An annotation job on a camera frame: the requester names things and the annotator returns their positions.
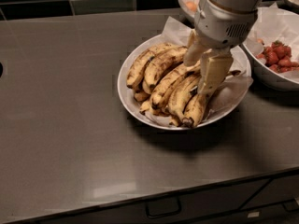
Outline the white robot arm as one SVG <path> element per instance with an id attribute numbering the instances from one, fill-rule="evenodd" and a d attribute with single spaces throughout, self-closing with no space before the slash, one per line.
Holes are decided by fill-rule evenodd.
<path id="1" fill-rule="evenodd" d="M 225 79 L 228 68 L 222 61 L 247 38 L 261 1 L 199 0 L 194 15 L 195 39 L 184 57 L 188 66 L 200 63 L 198 93 L 213 93 Z"/>

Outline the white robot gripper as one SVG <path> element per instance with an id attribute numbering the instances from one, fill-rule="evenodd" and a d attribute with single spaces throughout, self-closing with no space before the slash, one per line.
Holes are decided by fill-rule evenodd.
<path id="1" fill-rule="evenodd" d="M 186 66 L 193 66 L 201 59 L 199 94 L 212 95 L 233 64 L 231 51 L 218 49 L 231 49 L 243 43 L 256 20 L 257 10 L 233 11 L 211 0 L 199 0 L 194 16 L 195 30 L 190 32 L 183 59 Z"/>

